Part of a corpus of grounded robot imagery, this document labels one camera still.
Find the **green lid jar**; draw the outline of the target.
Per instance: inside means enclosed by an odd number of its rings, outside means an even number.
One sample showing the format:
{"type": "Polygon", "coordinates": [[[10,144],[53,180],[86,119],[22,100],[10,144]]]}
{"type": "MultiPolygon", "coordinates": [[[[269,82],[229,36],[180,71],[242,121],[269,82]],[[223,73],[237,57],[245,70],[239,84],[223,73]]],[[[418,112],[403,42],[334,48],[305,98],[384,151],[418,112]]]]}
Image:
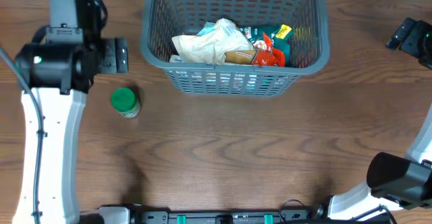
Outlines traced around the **green lid jar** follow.
{"type": "Polygon", "coordinates": [[[123,117],[136,117],[141,109],[139,98],[129,88],[118,88],[111,95],[112,107],[123,117]]]}

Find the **cream paper pouch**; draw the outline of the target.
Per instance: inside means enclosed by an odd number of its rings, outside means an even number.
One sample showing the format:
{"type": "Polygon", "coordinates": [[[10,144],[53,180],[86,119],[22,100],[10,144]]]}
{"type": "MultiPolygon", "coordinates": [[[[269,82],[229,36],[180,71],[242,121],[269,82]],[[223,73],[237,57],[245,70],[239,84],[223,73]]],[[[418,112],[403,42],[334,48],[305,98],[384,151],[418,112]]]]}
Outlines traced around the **cream paper pouch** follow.
{"type": "Polygon", "coordinates": [[[179,35],[171,40],[185,63],[223,65],[225,52],[254,49],[236,24],[225,18],[219,19],[215,30],[204,36],[179,35]]]}

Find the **light blue snack packet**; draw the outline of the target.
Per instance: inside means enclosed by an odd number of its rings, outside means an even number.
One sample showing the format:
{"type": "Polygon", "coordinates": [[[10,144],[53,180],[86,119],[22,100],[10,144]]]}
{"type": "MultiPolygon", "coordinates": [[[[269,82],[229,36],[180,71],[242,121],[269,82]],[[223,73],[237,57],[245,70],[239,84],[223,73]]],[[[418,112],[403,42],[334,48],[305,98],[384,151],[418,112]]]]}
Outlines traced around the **light blue snack packet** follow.
{"type": "Polygon", "coordinates": [[[197,36],[204,36],[208,33],[211,33],[215,30],[215,23],[213,22],[206,22],[204,27],[196,34],[197,36]]]}

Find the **green coffee bag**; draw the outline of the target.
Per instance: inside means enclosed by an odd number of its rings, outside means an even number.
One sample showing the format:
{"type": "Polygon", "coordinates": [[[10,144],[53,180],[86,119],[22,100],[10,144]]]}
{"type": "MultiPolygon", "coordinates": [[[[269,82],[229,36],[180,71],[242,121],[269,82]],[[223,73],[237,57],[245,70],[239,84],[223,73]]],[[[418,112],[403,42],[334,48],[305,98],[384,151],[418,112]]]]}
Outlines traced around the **green coffee bag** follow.
{"type": "Polygon", "coordinates": [[[294,30],[286,24],[239,27],[255,49],[272,53],[278,59],[277,66],[288,67],[290,63],[289,39],[294,30]]]}

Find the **orange spaghetti packet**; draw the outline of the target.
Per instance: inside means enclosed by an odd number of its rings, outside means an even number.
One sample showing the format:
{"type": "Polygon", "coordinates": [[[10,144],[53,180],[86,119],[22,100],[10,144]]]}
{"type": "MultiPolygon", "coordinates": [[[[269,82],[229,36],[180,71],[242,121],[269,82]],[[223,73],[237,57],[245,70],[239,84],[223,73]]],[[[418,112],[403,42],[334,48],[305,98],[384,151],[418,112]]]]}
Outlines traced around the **orange spaghetti packet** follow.
{"type": "Polygon", "coordinates": [[[225,52],[225,63],[236,65],[280,66],[285,65],[285,59],[276,57],[273,53],[262,50],[241,50],[225,52]]]}

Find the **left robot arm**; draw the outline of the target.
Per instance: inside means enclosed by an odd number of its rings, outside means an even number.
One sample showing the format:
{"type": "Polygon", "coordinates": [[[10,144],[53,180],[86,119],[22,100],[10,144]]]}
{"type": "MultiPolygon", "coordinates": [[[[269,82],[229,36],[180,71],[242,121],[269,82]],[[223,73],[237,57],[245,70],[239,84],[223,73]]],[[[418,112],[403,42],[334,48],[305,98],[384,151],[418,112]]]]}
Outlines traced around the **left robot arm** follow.
{"type": "Polygon", "coordinates": [[[78,223],[78,131],[98,74],[129,70],[124,38],[103,38],[102,0],[49,0],[50,22],[13,64],[26,124],[24,169],[14,223],[78,223]]]}

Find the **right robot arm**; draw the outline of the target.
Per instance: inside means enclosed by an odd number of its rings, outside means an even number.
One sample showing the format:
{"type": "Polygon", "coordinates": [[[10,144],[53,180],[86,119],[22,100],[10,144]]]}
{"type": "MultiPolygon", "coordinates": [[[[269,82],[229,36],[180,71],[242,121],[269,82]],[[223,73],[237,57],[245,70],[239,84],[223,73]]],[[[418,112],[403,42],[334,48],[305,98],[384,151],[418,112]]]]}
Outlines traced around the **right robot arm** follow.
{"type": "Polygon", "coordinates": [[[322,223],[395,223],[392,212],[431,208],[431,115],[403,157],[378,153],[364,182],[319,205],[322,223]]]}

